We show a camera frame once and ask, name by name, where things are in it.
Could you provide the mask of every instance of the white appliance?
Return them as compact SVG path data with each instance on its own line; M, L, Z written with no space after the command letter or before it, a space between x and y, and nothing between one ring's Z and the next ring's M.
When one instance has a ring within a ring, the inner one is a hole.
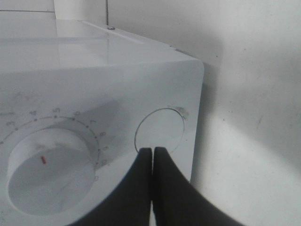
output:
M190 179L201 61L85 21L0 21L0 225L64 226L165 146Z

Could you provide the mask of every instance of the circular button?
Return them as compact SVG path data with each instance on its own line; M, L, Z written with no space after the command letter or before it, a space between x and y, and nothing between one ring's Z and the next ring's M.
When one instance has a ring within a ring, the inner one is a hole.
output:
M8 163L14 206L49 215L76 205L90 190L95 170L86 142L66 129L44 129L22 140Z
M172 108L162 108L148 114L139 124L135 134L135 148L165 147L174 151L184 133L184 120L181 114Z

